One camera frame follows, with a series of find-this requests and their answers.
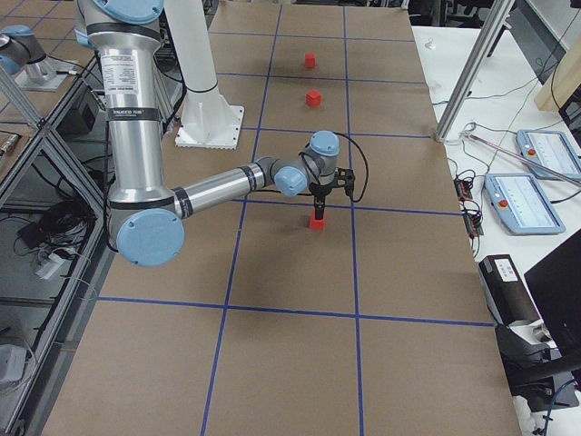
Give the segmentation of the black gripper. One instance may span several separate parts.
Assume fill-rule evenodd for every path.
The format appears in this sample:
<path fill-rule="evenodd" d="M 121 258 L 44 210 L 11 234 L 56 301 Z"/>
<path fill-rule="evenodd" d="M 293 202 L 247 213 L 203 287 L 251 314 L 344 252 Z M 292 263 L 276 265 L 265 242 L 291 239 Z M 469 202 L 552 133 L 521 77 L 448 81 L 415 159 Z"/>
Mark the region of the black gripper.
<path fill-rule="evenodd" d="M 314 219 L 322 220 L 325 216 L 325 198 L 337 188 L 335 182 L 326 184 L 310 183 L 310 193 L 314 197 Z"/>

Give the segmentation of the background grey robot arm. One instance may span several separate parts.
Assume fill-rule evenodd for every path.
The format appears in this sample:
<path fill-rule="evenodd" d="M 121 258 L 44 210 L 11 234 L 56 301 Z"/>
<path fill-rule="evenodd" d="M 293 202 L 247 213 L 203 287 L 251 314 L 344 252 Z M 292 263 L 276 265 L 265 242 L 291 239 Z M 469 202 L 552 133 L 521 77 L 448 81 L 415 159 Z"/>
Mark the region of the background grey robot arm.
<path fill-rule="evenodd" d="M 66 63 L 47 55 L 26 25 L 1 29 L 1 66 L 26 91 L 55 92 L 69 71 Z"/>

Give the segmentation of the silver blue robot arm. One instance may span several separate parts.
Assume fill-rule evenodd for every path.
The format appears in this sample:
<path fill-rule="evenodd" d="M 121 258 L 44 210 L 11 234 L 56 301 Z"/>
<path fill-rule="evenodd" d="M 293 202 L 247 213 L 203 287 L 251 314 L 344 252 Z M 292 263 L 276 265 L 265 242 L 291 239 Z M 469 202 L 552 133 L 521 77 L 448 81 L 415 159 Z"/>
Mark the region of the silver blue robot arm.
<path fill-rule="evenodd" d="M 275 185 L 294 196 L 338 177 L 339 139 L 315 133 L 292 160 L 263 157 L 187 187 L 167 187 L 162 168 L 162 116 L 154 56 L 165 17 L 185 87 L 180 146 L 232 149 L 244 110 L 221 95 L 199 1 L 80 1 L 75 32 L 98 52 L 116 179 L 108 194 L 110 235 L 118 253 L 141 267 L 172 260 L 193 214 Z"/>

